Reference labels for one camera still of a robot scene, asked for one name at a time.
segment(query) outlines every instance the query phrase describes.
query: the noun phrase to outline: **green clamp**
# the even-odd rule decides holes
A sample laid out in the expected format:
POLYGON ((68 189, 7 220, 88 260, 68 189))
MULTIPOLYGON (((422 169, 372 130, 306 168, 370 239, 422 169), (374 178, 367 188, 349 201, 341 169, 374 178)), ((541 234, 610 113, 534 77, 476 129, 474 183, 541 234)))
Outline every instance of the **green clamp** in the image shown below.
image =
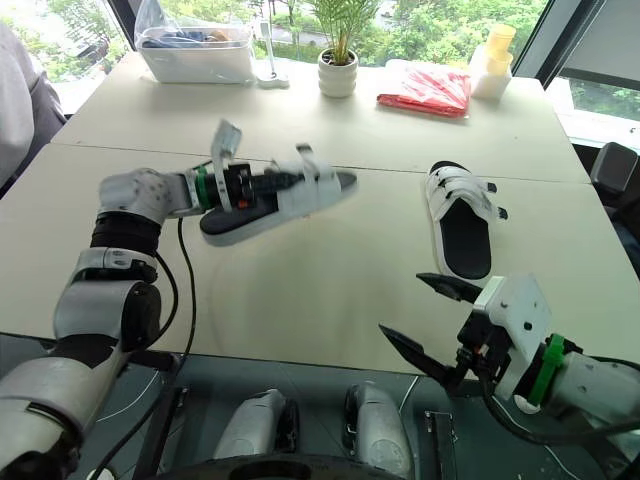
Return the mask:
POLYGON ((198 195, 198 200, 200 200, 200 204, 202 208, 205 210, 211 209, 211 202, 209 201, 209 196, 207 195, 207 187, 204 183, 204 178, 207 175, 207 169, 204 166, 200 166, 197 169, 196 173, 196 194, 198 195))
POLYGON ((562 366, 564 360, 564 337, 554 333, 551 342, 542 356, 542 366, 538 372, 527 401, 534 406, 540 405, 547 389, 553 380, 556 370, 562 366))

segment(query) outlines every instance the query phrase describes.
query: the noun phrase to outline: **white slide sandal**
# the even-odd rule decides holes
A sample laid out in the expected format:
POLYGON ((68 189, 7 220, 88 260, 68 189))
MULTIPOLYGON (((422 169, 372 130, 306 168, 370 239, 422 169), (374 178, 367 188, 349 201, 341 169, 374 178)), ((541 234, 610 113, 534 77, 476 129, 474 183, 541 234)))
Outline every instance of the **white slide sandal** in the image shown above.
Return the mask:
POLYGON ((216 246, 233 245, 291 219, 330 207, 356 190, 355 174, 336 171, 317 158, 307 144, 298 145, 300 159, 271 163, 267 172, 304 175, 304 181, 277 194, 259 197, 255 207, 225 211, 215 209, 200 220, 205 239, 216 246))
POLYGON ((440 271, 465 280, 480 280, 491 271, 489 224, 507 219, 487 193, 497 187, 454 162, 437 162, 426 181, 440 271))

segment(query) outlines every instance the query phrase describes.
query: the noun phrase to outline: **potted plant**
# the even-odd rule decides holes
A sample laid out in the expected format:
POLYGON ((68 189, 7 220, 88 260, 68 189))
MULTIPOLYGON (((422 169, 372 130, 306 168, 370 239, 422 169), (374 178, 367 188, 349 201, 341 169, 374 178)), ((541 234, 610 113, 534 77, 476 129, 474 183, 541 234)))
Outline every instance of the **potted plant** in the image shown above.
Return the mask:
POLYGON ((380 0, 312 0, 329 48, 318 57, 320 90, 329 97, 347 97, 356 87, 358 56, 349 49, 373 20, 380 0))

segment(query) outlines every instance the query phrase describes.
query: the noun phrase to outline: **white plastic bin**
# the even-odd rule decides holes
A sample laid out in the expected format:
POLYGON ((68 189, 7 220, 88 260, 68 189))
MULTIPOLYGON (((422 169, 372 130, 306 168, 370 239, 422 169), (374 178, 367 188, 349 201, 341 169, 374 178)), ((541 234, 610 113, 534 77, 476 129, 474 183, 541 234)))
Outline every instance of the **white plastic bin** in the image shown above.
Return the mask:
MULTIPOLYGON (((254 80, 251 33, 234 27, 184 27, 185 32, 224 33, 229 42, 210 42, 211 47, 145 48, 138 51, 153 75, 163 83, 248 83, 254 80)), ((144 31, 144 38, 160 38, 162 27, 144 31)))

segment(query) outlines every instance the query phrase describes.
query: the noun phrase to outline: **red plastic bag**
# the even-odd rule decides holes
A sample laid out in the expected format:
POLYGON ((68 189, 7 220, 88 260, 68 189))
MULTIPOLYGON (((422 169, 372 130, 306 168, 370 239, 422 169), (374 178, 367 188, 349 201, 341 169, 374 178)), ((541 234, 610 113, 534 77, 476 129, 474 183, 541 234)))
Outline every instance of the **red plastic bag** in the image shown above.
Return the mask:
POLYGON ((386 68, 392 80, 388 91, 378 95, 379 104, 445 117, 467 113, 471 91, 467 73, 446 65, 395 60, 386 68))

